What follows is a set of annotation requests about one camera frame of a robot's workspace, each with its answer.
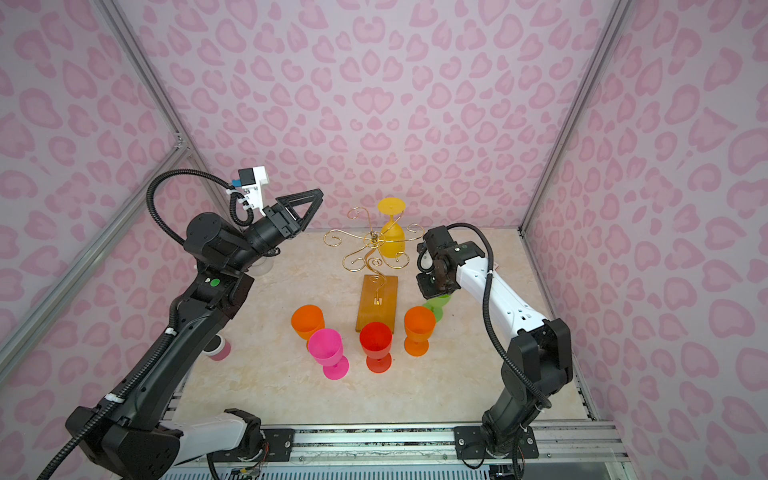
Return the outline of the green wine glass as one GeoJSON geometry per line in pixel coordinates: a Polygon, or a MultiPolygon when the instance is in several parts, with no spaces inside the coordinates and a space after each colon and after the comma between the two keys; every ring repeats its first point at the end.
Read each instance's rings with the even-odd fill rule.
{"type": "Polygon", "coordinates": [[[432,312],[437,322],[440,322],[444,316],[444,307],[451,300],[450,295],[442,295],[435,298],[428,299],[424,302],[423,307],[432,312]]]}

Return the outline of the orange wine glass back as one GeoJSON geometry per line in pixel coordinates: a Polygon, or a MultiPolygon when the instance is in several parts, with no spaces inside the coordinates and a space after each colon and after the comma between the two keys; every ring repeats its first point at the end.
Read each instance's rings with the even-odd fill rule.
{"type": "Polygon", "coordinates": [[[425,355],[436,324],[436,317],[430,309],[424,306],[409,309],[404,316],[405,351],[413,357],[425,355]]]}

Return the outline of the orange wine glass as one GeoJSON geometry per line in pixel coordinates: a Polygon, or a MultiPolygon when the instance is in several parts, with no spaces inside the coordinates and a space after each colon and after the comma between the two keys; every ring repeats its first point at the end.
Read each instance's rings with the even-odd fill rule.
{"type": "Polygon", "coordinates": [[[325,328],[323,311],[312,304],[301,306],[291,317],[291,327],[301,339],[308,342],[317,331],[325,328]]]}
{"type": "Polygon", "coordinates": [[[405,351],[413,357],[425,355],[436,324],[436,317],[430,309],[424,306],[409,309],[404,316],[405,351]]]}

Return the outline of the yellow wine glass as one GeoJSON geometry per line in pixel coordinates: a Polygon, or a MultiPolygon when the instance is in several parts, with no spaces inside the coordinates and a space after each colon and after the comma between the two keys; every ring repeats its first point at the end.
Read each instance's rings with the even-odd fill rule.
{"type": "Polygon", "coordinates": [[[396,260],[405,252],[405,233],[399,219],[406,209],[406,203],[402,199],[388,197],[378,203],[377,209],[388,217],[380,230],[379,251],[384,258],[396,260]]]}

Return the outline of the red wine glass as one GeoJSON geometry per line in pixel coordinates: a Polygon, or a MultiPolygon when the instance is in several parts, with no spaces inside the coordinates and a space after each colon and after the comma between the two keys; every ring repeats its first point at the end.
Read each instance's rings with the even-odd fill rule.
{"type": "Polygon", "coordinates": [[[366,355],[366,365],[370,371],[381,374],[391,367],[392,340],[392,331],[381,322],[369,323],[361,330],[359,341],[366,355]]]}

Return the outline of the orange wine glass front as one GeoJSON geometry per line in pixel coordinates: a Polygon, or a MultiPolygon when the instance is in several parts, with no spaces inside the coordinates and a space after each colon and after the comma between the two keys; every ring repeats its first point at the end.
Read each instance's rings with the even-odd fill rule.
{"type": "Polygon", "coordinates": [[[312,304],[301,306],[291,317],[291,327],[301,339],[308,342],[317,331],[325,328],[323,311],[312,304]]]}

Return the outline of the pink wine glass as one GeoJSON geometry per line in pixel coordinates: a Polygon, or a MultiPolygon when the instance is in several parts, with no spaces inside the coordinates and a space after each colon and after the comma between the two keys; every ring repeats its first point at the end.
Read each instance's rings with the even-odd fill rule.
{"type": "Polygon", "coordinates": [[[330,328],[315,332],[307,344],[313,359],[322,366],[324,376],[329,380],[341,380],[350,368],[349,361],[344,355],[344,345],[341,334],[330,328]]]}

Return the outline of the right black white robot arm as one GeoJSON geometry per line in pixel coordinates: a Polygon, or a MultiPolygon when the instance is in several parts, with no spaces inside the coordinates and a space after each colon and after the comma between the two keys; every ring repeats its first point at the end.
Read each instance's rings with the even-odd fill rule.
{"type": "Polygon", "coordinates": [[[480,304],[485,332],[502,360],[504,385],[482,416],[482,445],[490,456],[520,461],[531,423],[573,380],[571,330],[531,307],[501,278],[491,243],[477,226],[431,228],[417,252],[416,279],[425,299],[464,290],[480,304]]]}

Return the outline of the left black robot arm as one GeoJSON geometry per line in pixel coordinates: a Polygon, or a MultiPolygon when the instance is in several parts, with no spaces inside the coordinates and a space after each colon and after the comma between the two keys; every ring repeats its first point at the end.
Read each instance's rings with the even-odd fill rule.
{"type": "Polygon", "coordinates": [[[218,451],[264,459],[261,421],[243,410],[229,408],[187,426],[165,426],[161,419],[178,384],[243,306],[254,283],[250,267],[303,232],[322,202],[319,189],[279,197],[243,231],[216,213],[194,217],[182,245],[195,258],[197,274],[171,301],[164,332],[96,406],[70,414],[65,427],[71,438],[41,478],[50,478],[76,448],[124,479],[159,479],[179,463],[218,451]]]}

